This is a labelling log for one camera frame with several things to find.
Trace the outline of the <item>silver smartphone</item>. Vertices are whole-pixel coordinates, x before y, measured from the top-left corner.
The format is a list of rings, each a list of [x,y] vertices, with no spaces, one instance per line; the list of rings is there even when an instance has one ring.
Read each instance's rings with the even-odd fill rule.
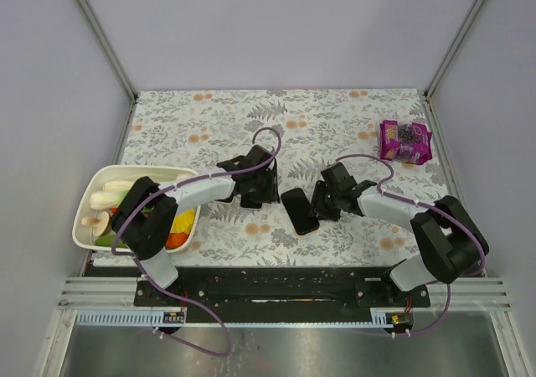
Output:
[[[249,195],[242,195],[240,198],[240,206],[244,209],[261,209],[262,203],[254,202]]]

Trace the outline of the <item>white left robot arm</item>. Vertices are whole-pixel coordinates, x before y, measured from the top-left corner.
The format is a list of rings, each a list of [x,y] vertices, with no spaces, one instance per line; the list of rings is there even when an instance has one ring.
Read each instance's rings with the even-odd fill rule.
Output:
[[[135,181],[111,217],[111,228],[139,261],[147,278],[161,288],[178,279],[165,248],[175,218],[213,201],[258,209],[278,202],[277,167],[273,155],[254,145],[246,155],[220,162],[212,173],[174,183],[157,183],[148,176]]]

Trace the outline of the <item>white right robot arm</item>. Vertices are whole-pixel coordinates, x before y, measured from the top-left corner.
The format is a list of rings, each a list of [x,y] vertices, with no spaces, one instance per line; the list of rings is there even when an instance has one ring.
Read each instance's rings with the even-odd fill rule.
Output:
[[[386,272],[386,284],[409,292],[434,281],[444,284],[480,272],[489,245],[461,202],[450,195],[433,204],[383,192],[374,182],[357,182],[342,163],[321,171],[312,212],[338,221],[345,212],[381,219],[413,233],[419,254]]]

